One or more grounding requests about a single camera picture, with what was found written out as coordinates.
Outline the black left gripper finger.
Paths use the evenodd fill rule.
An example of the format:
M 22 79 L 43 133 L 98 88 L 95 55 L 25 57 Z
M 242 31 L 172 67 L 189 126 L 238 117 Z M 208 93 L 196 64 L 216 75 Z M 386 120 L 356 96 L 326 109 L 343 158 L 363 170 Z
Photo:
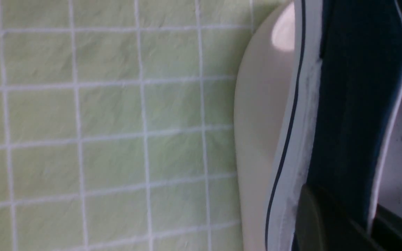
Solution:
M 402 251 L 402 218 L 378 205 L 368 234 L 324 189 L 303 185 L 294 251 Z

